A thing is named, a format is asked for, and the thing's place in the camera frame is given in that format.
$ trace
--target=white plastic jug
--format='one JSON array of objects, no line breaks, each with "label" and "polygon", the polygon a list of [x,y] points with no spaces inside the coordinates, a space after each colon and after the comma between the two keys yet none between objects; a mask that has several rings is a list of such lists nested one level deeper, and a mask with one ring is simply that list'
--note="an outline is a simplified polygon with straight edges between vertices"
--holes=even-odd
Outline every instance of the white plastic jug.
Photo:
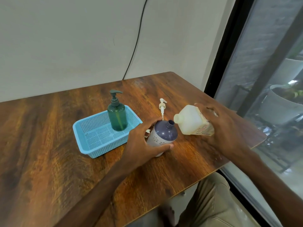
[{"label": "white plastic jug", "polygon": [[193,105],[186,105],[179,114],[175,114],[174,122],[184,135],[214,134],[212,124],[202,115],[199,108]]}]

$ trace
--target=white wall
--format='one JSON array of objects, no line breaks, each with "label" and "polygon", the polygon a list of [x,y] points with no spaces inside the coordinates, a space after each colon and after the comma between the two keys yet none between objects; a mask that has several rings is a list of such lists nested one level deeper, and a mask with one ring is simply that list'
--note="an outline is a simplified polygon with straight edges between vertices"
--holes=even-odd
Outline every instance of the white wall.
[{"label": "white wall", "polygon": [[[0,102],[121,80],[144,1],[0,0]],[[126,78],[173,71],[202,89],[227,3],[148,0]]]}]

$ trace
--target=green soap dispenser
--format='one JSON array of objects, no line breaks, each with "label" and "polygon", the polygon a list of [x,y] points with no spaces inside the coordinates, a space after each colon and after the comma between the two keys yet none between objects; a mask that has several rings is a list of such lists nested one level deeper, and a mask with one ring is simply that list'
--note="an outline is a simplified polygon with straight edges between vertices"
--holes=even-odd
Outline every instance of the green soap dispenser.
[{"label": "green soap dispenser", "polygon": [[111,121],[112,128],[116,131],[123,131],[127,127],[127,119],[125,106],[116,98],[116,93],[123,93],[117,90],[110,90],[112,94],[112,103],[108,106],[108,116]]}]

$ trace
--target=wood grain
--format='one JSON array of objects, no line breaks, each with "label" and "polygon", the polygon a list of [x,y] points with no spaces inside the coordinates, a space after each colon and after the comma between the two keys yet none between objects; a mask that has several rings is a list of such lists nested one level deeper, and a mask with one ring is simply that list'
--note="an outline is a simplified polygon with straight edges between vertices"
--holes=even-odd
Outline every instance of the wood grain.
[{"label": "wood grain", "polygon": [[[109,90],[142,121],[165,119],[187,104],[214,99],[172,72],[0,103],[0,226],[53,226],[120,158],[124,145],[91,159],[79,152],[72,125],[107,109]],[[228,110],[250,147],[265,135]],[[97,226],[123,226],[228,162],[199,139],[179,136],[173,150],[135,170],[116,190]]]}]

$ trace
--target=knee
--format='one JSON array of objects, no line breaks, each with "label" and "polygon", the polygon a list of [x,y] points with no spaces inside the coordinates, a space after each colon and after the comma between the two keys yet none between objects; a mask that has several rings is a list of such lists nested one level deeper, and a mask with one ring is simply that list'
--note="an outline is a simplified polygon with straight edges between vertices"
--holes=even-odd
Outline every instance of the knee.
[{"label": "knee", "polygon": [[230,188],[226,179],[221,174],[219,174],[217,172],[213,172],[212,174],[207,176],[205,179],[208,180],[210,183],[214,184],[215,186],[217,186],[219,184],[223,184],[228,189]]}]

